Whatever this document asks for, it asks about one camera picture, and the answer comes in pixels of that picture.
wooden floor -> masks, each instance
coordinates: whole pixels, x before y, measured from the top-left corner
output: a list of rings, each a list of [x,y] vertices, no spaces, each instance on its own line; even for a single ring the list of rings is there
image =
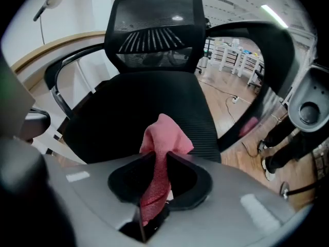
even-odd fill
[[[234,122],[225,105],[225,101],[229,95],[222,93],[215,88],[233,95],[238,95],[248,102],[254,100],[255,93],[252,88],[247,86],[248,78],[244,76],[239,78],[237,75],[231,74],[231,69],[229,68],[219,72],[218,65],[208,65],[207,68],[203,69],[201,75],[197,74],[197,77],[214,118],[217,135],[220,137],[232,127]],[[227,105],[234,120],[237,121],[250,104],[242,100],[238,100],[237,103],[234,104],[231,99],[229,99]],[[273,115],[280,118],[285,113],[286,110],[278,104],[278,109]],[[269,182],[266,180],[264,170],[261,166],[261,156],[274,154],[288,143],[289,138],[284,139],[275,148],[268,149],[266,154],[257,155],[257,144],[259,140],[264,139],[276,123],[277,119],[270,116],[256,131],[250,133],[250,135],[243,139],[243,143],[246,145],[250,155],[254,157],[250,157],[246,148],[241,142],[238,142],[222,153],[222,163],[241,169],[277,193],[280,191],[281,184],[284,181],[289,183],[291,190],[313,183],[316,181],[315,165],[310,154],[303,157],[298,162],[291,160],[285,167],[276,171],[276,178],[274,181]],[[289,201],[296,210],[299,210],[304,205],[310,203],[313,199],[314,190],[309,190],[291,196]]]

chair armrest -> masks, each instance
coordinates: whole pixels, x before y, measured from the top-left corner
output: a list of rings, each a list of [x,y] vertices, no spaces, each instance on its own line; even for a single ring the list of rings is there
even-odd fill
[[[69,119],[72,118],[74,114],[72,109],[68,106],[68,104],[59,92],[57,86],[58,75],[62,68],[66,65],[78,60],[79,58],[85,55],[94,53],[102,49],[104,49],[104,43],[73,51],[72,53],[60,58],[59,60],[56,60],[51,66],[47,67],[45,71],[44,80],[47,84],[47,87],[49,90],[51,90],[51,94],[54,97],[56,103],[59,105],[59,107]]]

black pants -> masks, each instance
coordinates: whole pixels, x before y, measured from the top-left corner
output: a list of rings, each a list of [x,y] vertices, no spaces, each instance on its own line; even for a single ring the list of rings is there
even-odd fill
[[[278,145],[286,136],[288,136],[295,126],[290,121],[289,116],[285,117],[280,124],[275,126],[264,139],[264,143],[268,147]],[[274,173],[276,169],[283,167],[289,160],[295,158],[300,159],[308,153],[312,152],[318,145],[329,136],[329,127],[322,127],[313,133],[300,131],[292,140],[276,152],[272,157],[266,160],[267,170]]]

chair backrest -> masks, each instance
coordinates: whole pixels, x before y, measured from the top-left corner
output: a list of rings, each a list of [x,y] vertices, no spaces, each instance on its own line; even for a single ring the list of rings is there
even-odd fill
[[[120,73],[194,72],[205,30],[202,0],[115,0],[104,49]]]

metal frame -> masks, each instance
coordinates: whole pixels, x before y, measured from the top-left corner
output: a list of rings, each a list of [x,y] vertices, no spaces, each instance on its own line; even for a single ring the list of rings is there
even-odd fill
[[[51,91],[51,94],[52,94],[53,98],[55,99],[56,103],[58,104],[58,106],[62,109],[62,111],[65,113],[65,115],[69,119],[71,119],[74,116],[74,113],[59,92],[59,89],[57,86],[58,75],[61,72],[62,68],[64,68],[68,64],[71,64],[72,62],[79,60],[80,58],[84,57],[85,55],[89,55],[91,53],[97,52],[102,49],[104,49],[104,43],[95,45],[93,47],[89,46],[89,47],[81,48],[78,52],[75,52],[73,56],[67,55],[66,57],[64,57],[64,59],[59,61],[59,62],[61,62],[61,66],[56,71],[55,78],[54,78],[55,84],[51,88],[50,91]]]

